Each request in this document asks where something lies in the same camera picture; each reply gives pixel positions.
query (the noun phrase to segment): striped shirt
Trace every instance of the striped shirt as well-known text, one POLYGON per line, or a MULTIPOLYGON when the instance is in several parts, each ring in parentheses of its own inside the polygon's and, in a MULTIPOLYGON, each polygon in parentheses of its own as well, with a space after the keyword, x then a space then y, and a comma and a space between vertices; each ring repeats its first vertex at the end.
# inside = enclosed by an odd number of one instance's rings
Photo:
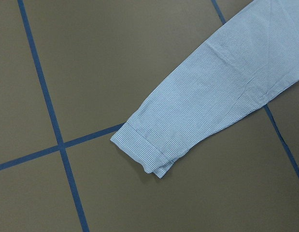
POLYGON ((195 144, 299 80, 299 0, 254 0, 172 71, 111 137, 161 178, 195 144))

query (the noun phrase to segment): floor tile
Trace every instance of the floor tile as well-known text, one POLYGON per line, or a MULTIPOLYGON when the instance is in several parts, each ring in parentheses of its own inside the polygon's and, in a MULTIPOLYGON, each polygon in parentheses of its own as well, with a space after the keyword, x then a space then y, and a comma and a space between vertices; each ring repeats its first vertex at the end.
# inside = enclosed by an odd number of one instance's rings
POLYGON ((272 100, 269 108, 299 166, 299 81, 272 100))
POLYGON ((216 0, 226 21, 230 20, 234 15, 241 11, 252 0, 216 0))
POLYGON ((17 1, 0 1, 0 163, 56 144, 17 1))
POLYGON ((58 152, 0 171, 0 232, 80 232, 58 152))
POLYGON ((299 232, 299 181, 263 109, 194 146, 162 179, 112 135, 68 148, 92 232, 299 232))
POLYGON ((125 122, 221 22, 210 0, 25 0, 65 141, 125 122))

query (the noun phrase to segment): gray floor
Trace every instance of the gray floor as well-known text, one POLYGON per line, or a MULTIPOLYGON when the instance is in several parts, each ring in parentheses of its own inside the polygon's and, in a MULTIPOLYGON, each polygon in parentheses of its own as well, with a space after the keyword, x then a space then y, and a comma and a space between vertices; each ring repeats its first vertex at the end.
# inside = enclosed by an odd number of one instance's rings
MULTIPOLYGON (((249 2, 217 1, 226 20, 249 2)), ((24 5, 64 142, 125 122, 222 26, 210 0, 24 5)), ((299 82, 269 108, 299 165, 299 82)), ((66 148, 73 178, 17 1, 0 1, 0 232, 299 232, 299 180, 264 109, 194 146, 163 179, 105 134, 66 148)))

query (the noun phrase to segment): gray surface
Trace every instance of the gray surface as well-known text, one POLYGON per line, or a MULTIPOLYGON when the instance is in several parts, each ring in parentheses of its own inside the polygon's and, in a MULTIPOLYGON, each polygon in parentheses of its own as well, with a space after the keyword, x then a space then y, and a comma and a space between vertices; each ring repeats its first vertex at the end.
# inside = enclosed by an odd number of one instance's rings
POLYGON ((264 110, 158 179, 109 141, 68 148, 92 232, 299 232, 299 182, 264 110))
POLYGON ((225 20, 228 21, 252 0, 216 0, 216 2, 225 20))
POLYGON ((125 122, 221 26, 209 0, 25 5, 65 141, 125 122))
POLYGON ((56 145, 16 1, 0 1, 0 163, 56 145))
MULTIPOLYGON (((247 0, 217 1, 226 19, 247 0)), ((221 22, 210 0, 25 0, 64 140, 122 122, 221 22)), ((299 163, 299 83, 269 104, 299 163)), ((299 232, 264 109, 158 179, 111 141, 67 149, 91 232, 299 232)), ((16 1, 0 1, 0 163, 56 144, 16 1)), ((0 171, 0 232, 81 231, 58 152, 0 171)))
POLYGON ((80 232, 59 153, 0 171, 0 232, 80 232))

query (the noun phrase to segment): blue tape line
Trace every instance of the blue tape line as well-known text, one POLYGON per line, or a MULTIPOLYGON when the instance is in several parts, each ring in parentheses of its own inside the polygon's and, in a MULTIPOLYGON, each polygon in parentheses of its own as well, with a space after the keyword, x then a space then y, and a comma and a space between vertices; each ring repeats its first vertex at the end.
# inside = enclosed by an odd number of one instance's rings
MULTIPOLYGON (((81 144, 81 143, 86 142, 88 140, 92 140, 92 139, 101 137, 103 135, 112 133, 114 131, 119 130, 123 125, 124 125, 124 123, 121 123, 121 124, 118 124, 116 126, 112 126, 112 127, 109 127, 109 128, 106 128, 106 129, 94 132, 92 134, 88 134, 88 135, 85 135, 83 137, 80 137, 80 138, 77 138, 77 139, 73 139, 71 141, 65 142, 64 143, 64 147, 67 148, 67 147, 70 147, 70 146, 81 144)), ((53 146, 53 147, 44 149, 42 151, 37 151, 35 153, 29 154, 29 155, 26 155, 26 156, 22 156, 20 158, 17 158, 17 159, 14 159, 14 160, 2 163, 2 164, 0 164, 0 171, 3 170, 3 169, 6 169, 6 168, 10 168, 10 167, 16 166, 18 164, 30 161, 30 160, 34 160, 36 158, 39 158, 39 157, 51 154, 51 153, 56 152, 56 151, 59 151, 58 146, 53 146)))
POLYGON ((98 132, 94 132, 92 134, 88 134, 88 135, 85 135, 85 136, 77 138, 77 139, 73 139, 71 141, 65 142, 64 145, 65 145, 65 147, 70 147, 70 146, 74 146, 74 145, 86 142, 91 139, 98 138, 100 136, 103 136, 103 135, 106 135, 106 134, 109 134, 109 133, 119 130, 123 125, 124 125, 124 123, 121 123, 116 126, 109 127, 107 129, 100 130, 98 132))
POLYGON ((296 161, 295 161, 295 159, 294 159, 294 156, 292 155, 292 152, 290 151, 289 146, 285 143, 284 138, 283 138, 282 135, 280 134, 280 131, 279 131, 279 129, 278 129, 278 127, 277 127, 277 124, 276 124, 276 122, 275 122, 275 120, 274 120, 274 117, 273 117, 273 115, 272 115, 272 113, 271 113, 271 110, 269 109, 269 107, 268 107, 267 105, 264 106, 264 109, 265 109, 265 111, 266 111, 268 117, 270 118, 272 125, 273 125, 274 128, 275 128, 275 131, 276 131, 276 133, 277 133, 277 135, 278 135, 278 137, 279 137, 279 139, 280 139, 280 142, 281 142, 282 145, 284 146, 284 149, 285 149, 285 151, 286 151, 286 153, 287 153, 287 155, 288 155, 288 157, 289 157, 289 160, 291 161, 291 164, 292 164, 292 166, 293 166, 293 169, 294 169, 296 175, 297 175, 298 178, 299 178, 299 167, 298 167, 298 164, 296 163, 296 161))
POLYGON ((34 65, 35 65, 35 68, 37 70, 37 74, 38 74, 38 78, 39 78, 40 85, 41 85, 41 88, 42 88, 42 92, 43 92, 43 95, 44 95, 47 110, 48 110, 48 113, 49 113, 49 116, 50 116, 50 119, 51 119, 51 122, 52 122, 52 126, 53 126, 53 129, 54 129, 54 133, 55 133, 55 137, 56 137, 56 140, 57 140, 58 148, 59 148, 59 151, 60 151, 60 154, 61 154, 61 159, 62 159, 64 168, 65 168, 65 171, 66 171, 66 175, 67 175, 67 178, 68 178, 68 182, 69 182, 69 185, 70 185, 70 189, 71 189, 71 193, 72 193, 72 196, 73 196, 76 211, 77 211, 77 214, 78 214, 78 217, 79 217, 79 220, 80 220, 83 231, 88 232, 89 227, 88 227, 86 217, 85 217, 85 214, 84 214, 84 210, 83 210, 83 206, 82 206, 82 203, 81 203, 78 191, 77 191, 77 187, 76 187, 74 176, 73 176, 73 173, 72 173, 72 170, 71 170, 71 166, 70 166, 70 162, 69 162, 69 159, 68 159, 67 151, 64 147, 64 143, 63 143, 62 135, 61 135, 61 132, 60 132, 60 129, 59 129, 59 124, 58 124, 58 121, 57 121, 57 118, 56 118, 54 107, 53 107, 53 104, 52 104, 52 101, 51 101, 51 98, 50 98, 50 95, 49 95, 49 92, 48 92, 48 89, 47 89, 47 85, 46 85, 46 81, 45 81, 44 74, 43 74, 43 71, 42 71, 42 67, 41 67, 41 64, 40 64, 38 52, 37 52, 37 49, 36 49, 36 46, 35 46, 35 43, 34 43, 34 40, 33 40, 33 36, 32 36, 32 33, 31 33, 29 21, 28 21, 28 18, 27 18, 25 6, 24 6, 24 3, 23 3, 22 0, 17 0, 17 2, 18 2, 18 6, 19 6, 19 10, 20 10, 22 19, 23 19, 23 24, 24 24, 24 27, 25 27, 28 43, 29 43, 30 50, 31 50, 31 53, 32 53, 34 65))
POLYGON ((219 16, 219 18, 220 18, 222 24, 225 24, 225 23, 226 23, 226 20, 225 20, 223 14, 222 14, 222 12, 221 12, 221 10, 220 10, 220 8, 219 8, 217 2, 216 2, 216 0, 212 0, 212 4, 214 5, 214 8, 215 8, 215 10, 216 10, 216 12, 217 12, 217 14, 218 14, 218 16, 219 16))
POLYGON ((5 162, 5 163, 2 163, 2 164, 0 164, 0 171, 3 170, 3 169, 10 168, 10 167, 13 167, 15 165, 18 165, 20 163, 24 163, 24 162, 34 160, 36 158, 51 154, 55 151, 59 151, 58 146, 53 146, 53 147, 44 149, 42 151, 34 152, 32 154, 29 154, 29 155, 26 155, 26 156, 23 156, 23 157, 20 157, 20 158, 17 158, 17 159, 14 159, 14 160, 11 160, 11 161, 8 161, 8 162, 5 162))

